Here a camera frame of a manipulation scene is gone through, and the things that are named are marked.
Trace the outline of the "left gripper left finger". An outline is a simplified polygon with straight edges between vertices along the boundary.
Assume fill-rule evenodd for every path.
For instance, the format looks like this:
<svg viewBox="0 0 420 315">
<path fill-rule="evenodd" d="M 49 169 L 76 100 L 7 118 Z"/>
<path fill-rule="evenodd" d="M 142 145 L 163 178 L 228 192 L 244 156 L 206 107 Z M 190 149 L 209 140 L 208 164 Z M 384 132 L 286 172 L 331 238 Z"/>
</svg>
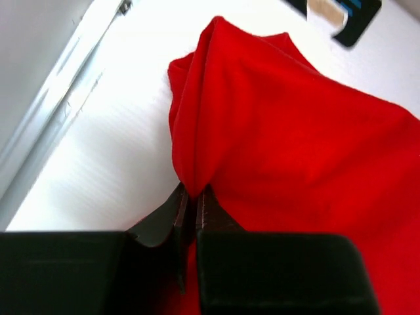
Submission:
<svg viewBox="0 0 420 315">
<path fill-rule="evenodd" d="M 188 194 L 126 231 L 3 232 L 2 314 L 166 314 L 185 292 Z"/>
</svg>

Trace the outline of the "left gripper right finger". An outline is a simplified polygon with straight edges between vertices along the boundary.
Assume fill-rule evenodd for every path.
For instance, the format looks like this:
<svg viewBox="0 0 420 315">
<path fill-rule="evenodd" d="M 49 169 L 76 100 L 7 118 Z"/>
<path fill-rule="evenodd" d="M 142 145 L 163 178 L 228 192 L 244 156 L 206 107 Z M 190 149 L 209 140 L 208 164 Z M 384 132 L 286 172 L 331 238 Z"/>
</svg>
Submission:
<svg viewBox="0 0 420 315">
<path fill-rule="evenodd" d="M 337 234 L 248 232 L 211 187 L 198 199 L 202 314 L 379 314 L 361 254 Z"/>
</svg>

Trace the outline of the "red t shirt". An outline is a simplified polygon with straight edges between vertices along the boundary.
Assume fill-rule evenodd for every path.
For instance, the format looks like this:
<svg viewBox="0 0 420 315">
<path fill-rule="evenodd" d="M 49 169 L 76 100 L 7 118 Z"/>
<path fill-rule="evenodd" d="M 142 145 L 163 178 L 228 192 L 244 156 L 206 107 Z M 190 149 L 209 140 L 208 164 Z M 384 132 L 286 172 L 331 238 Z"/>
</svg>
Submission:
<svg viewBox="0 0 420 315">
<path fill-rule="evenodd" d="M 167 74 L 173 166 L 254 231 L 333 232 L 384 314 L 419 313 L 419 120 L 320 74 L 286 33 L 217 16 Z"/>
</svg>

